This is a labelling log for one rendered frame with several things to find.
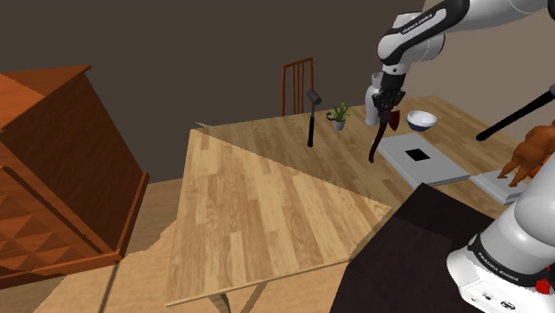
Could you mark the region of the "dark robot stand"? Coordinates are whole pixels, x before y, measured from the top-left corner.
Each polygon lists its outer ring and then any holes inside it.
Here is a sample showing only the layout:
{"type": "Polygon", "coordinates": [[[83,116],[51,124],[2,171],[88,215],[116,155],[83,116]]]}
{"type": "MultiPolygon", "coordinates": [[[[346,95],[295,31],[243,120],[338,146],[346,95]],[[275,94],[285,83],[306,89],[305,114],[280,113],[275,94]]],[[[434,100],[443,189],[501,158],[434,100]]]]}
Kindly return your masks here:
{"type": "Polygon", "coordinates": [[[494,220],[421,184],[349,263],[330,313],[483,313],[446,259],[494,220]]]}

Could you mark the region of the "small grey flat box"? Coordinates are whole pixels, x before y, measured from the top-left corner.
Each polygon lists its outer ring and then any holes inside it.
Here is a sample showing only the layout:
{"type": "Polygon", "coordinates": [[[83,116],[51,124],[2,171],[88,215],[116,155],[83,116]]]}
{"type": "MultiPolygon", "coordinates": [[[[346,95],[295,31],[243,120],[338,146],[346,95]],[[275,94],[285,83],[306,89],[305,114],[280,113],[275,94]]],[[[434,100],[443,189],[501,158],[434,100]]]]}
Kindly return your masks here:
{"type": "Polygon", "coordinates": [[[508,173],[504,178],[498,178],[500,172],[496,170],[481,173],[471,176],[470,180],[501,205],[514,203],[527,188],[527,184],[521,181],[516,187],[510,187],[513,175],[508,173]]]}

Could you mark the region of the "small potted green plant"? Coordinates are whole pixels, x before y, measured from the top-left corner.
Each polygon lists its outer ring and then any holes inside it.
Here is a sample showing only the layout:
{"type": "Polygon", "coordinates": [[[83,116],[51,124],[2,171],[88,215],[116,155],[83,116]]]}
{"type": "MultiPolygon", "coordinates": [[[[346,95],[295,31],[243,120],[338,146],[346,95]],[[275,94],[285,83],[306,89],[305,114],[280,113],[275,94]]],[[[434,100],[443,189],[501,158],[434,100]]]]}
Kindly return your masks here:
{"type": "Polygon", "coordinates": [[[341,131],[346,123],[346,119],[350,116],[350,107],[346,106],[344,102],[339,107],[334,107],[332,112],[332,119],[334,120],[334,129],[341,131]]]}

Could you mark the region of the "light wooden table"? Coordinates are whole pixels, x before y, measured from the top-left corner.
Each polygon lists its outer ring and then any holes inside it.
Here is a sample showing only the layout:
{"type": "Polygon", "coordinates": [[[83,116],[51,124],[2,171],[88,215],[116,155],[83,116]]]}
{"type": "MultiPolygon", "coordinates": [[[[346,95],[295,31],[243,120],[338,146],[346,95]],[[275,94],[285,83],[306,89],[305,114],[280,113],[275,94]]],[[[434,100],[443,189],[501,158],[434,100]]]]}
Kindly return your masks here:
{"type": "MultiPolygon", "coordinates": [[[[502,167],[515,140],[478,142],[483,124],[438,97],[406,100],[438,124],[422,137],[470,174],[502,167]]],[[[344,264],[414,192],[382,156],[376,130],[354,106],[336,131],[315,113],[194,129],[181,184],[165,303],[207,298],[231,313],[230,292],[344,264]]],[[[470,177],[433,188],[495,220],[503,206],[470,177]]]]}

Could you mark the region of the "wooden chair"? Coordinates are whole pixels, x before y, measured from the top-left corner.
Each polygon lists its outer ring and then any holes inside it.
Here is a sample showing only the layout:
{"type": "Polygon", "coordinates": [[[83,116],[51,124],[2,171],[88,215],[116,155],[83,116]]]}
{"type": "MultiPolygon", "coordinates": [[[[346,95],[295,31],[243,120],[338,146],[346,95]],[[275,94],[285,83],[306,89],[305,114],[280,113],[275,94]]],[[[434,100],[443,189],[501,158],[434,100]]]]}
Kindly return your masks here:
{"type": "Polygon", "coordinates": [[[291,70],[292,83],[292,112],[302,114],[304,112],[304,82],[305,64],[308,64],[309,88],[314,88],[314,60],[312,57],[283,64],[281,67],[281,92],[280,92],[280,113],[286,114],[286,71],[291,70]]]}

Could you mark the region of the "long black stick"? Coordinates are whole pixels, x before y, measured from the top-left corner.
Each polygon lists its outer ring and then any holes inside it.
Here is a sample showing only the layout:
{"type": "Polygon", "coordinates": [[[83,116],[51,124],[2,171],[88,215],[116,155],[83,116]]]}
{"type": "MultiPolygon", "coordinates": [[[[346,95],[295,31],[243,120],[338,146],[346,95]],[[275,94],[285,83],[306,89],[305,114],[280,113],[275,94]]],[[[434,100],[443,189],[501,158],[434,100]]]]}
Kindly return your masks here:
{"type": "Polygon", "coordinates": [[[518,109],[517,111],[511,113],[501,121],[493,124],[492,126],[488,127],[486,130],[480,132],[476,136],[476,140],[484,141],[488,139],[493,134],[501,131],[506,126],[518,121],[520,118],[532,113],[533,111],[547,105],[548,103],[554,100],[555,100],[555,84],[551,85],[546,92],[542,93],[540,96],[530,101],[524,107],[518,109]]]}

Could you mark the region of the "white jug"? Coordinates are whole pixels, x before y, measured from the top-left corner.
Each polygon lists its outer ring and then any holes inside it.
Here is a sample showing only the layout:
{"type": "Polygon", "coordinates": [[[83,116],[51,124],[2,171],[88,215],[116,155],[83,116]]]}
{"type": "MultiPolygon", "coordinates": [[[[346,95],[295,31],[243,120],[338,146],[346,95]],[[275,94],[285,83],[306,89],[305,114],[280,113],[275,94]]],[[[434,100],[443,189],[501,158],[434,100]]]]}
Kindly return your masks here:
{"type": "Polygon", "coordinates": [[[375,126],[379,124],[378,110],[374,105],[373,96],[381,89],[382,72],[376,72],[371,75],[371,84],[366,90],[365,106],[366,106],[366,124],[375,126]]]}

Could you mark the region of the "white and blue bowl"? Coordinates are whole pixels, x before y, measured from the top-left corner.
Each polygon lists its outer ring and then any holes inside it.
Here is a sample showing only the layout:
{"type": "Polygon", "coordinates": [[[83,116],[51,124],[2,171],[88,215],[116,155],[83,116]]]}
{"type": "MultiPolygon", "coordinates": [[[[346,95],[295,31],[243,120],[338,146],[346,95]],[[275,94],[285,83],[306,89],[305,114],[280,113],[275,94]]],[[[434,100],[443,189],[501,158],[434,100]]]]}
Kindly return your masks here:
{"type": "Polygon", "coordinates": [[[413,110],[407,114],[409,128],[416,132],[424,132],[437,123],[437,118],[426,111],[413,110]]]}

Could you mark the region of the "red hatchet with dark handle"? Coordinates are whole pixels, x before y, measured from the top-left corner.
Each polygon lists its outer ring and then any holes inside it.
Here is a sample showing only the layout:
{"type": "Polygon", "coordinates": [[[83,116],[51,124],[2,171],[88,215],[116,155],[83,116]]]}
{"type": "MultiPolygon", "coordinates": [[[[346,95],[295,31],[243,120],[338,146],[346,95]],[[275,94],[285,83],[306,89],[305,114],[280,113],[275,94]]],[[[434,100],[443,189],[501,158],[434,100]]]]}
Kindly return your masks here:
{"type": "Polygon", "coordinates": [[[369,151],[368,161],[372,163],[374,161],[375,152],[379,146],[382,136],[385,134],[386,128],[389,127],[393,131],[398,129],[400,122],[400,111],[391,111],[390,109],[385,109],[380,115],[379,129],[372,143],[372,147],[369,151]]]}

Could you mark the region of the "brown roast chicken figure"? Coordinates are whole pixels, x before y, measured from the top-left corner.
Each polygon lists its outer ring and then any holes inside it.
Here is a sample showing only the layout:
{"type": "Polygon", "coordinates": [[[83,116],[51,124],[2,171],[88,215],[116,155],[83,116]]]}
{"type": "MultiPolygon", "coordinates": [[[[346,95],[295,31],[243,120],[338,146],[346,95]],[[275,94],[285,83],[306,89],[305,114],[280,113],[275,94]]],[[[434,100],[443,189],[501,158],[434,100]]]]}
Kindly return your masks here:
{"type": "Polygon", "coordinates": [[[514,149],[511,161],[503,167],[497,179],[505,179],[507,173],[519,168],[509,184],[510,187],[516,187],[553,152],[555,152],[555,120],[549,125],[535,126],[526,134],[525,140],[514,149]]]}

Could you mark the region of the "brown wooden cabinet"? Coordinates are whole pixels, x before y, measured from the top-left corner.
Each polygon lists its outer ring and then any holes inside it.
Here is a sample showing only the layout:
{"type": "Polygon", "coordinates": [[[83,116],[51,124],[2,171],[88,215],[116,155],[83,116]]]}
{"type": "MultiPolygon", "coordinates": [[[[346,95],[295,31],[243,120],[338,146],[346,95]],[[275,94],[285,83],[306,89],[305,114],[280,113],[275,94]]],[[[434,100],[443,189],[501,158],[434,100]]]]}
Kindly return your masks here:
{"type": "Polygon", "coordinates": [[[86,73],[0,73],[0,290],[125,257],[149,175],[86,73]]]}

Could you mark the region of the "black hammer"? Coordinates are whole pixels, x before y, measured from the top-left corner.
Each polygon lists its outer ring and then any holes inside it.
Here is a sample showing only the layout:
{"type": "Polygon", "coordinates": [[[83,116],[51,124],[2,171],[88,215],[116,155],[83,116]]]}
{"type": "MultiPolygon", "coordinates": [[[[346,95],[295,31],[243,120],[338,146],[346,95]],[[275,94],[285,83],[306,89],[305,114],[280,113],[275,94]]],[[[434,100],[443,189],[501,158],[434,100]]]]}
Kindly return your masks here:
{"type": "Polygon", "coordinates": [[[314,139],[314,126],[315,126],[315,111],[316,106],[322,102],[322,99],[319,95],[313,90],[309,90],[307,92],[308,97],[311,101],[311,112],[310,112],[310,128],[309,128],[309,137],[307,145],[312,148],[313,147],[313,139],[314,139]]]}

